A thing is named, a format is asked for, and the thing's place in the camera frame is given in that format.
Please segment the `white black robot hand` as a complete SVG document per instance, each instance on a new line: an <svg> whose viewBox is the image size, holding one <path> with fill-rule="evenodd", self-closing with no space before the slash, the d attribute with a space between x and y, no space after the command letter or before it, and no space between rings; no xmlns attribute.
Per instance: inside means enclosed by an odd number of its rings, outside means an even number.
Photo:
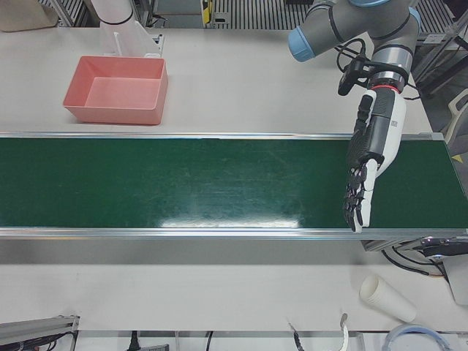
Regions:
<svg viewBox="0 0 468 351"><path fill-rule="evenodd" d="M344 218L359 233L370 225L371 202L377 178L399 151L407 106L396 90L377 86L366 90L347 149Z"/></svg>

